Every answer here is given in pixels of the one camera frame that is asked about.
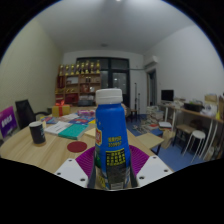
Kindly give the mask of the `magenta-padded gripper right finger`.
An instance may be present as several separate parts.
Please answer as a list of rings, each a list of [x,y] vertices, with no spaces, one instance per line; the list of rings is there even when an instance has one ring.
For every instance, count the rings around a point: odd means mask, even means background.
[[[156,155],[149,156],[132,145],[130,145],[130,153],[130,180],[133,188],[143,187],[173,173]]]

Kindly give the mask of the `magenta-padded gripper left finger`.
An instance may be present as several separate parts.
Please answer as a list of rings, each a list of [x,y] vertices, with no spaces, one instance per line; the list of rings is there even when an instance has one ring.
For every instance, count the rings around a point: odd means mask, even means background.
[[[55,175],[78,186],[93,189],[96,181],[94,154],[95,148],[91,147],[76,159],[67,159]]]

